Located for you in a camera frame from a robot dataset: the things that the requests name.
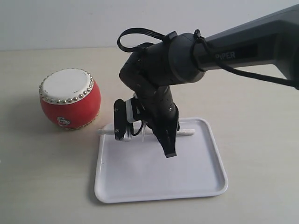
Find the white wall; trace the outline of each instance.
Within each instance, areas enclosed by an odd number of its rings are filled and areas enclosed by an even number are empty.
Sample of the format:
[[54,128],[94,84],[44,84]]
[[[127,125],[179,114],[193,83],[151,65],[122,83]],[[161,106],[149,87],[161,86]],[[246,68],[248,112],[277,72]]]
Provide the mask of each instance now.
[[[130,27],[204,36],[299,0],[0,0],[0,50],[115,46]],[[145,39],[124,38],[128,46]]]

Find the white tray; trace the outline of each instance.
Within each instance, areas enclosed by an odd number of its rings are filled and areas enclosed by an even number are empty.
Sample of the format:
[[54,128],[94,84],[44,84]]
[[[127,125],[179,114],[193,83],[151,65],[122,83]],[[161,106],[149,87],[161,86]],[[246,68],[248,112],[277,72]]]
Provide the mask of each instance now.
[[[176,157],[166,158],[154,135],[116,141],[100,137],[95,195],[104,203],[217,196],[228,187],[211,128],[200,118],[180,119],[192,136],[179,136]],[[113,124],[105,128],[113,129]]]

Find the small red drum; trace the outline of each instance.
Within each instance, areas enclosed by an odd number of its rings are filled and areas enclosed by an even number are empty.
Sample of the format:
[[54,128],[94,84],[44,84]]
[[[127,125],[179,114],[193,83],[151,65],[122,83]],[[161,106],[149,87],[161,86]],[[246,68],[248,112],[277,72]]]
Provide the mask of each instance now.
[[93,77],[80,69],[65,69],[44,79],[39,86],[45,115],[60,127],[77,129],[98,115],[100,90]]

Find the beige table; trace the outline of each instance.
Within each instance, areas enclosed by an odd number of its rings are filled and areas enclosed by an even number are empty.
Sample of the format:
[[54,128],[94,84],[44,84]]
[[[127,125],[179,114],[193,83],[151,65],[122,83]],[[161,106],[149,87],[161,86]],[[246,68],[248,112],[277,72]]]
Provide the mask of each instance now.
[[[105,205],[94,195],[95,130],[132,92],[118,78],[118,49],[0,52],[1,224],[282,224],[299,219],[299,91],[211,71],[174,86],[181,117],[206,119],[227,171],[228,190],[205,199]],[[55,128],[39,106],[50,73],[80,68],[102,93],[100,116],[74,132]],[[282,77],[272,66],[247,70]]]

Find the robotic arm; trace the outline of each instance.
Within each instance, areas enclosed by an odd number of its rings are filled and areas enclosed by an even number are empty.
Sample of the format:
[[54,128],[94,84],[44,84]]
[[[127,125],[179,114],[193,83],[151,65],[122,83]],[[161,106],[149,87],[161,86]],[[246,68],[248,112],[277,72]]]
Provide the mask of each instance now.
[[[122,46],[120,38],[140,33],[160,39],[134,48]],[[119,48],[132,52],[120,71],[120,79],[135,95],[114,104],[114,134],[124,140],[148,126],[166,157],[176,156],[179,111],[170,86],[199,81],[208,70],[225,69],[237,75],[299,88],[299,5],[270,14],[241,26],[203,38],[194,34],[161,35],[143,28],[124,31]],[[287,79],[264,76],[236,67],[274,64]],[[133,123],[141,121],[134,133]]]

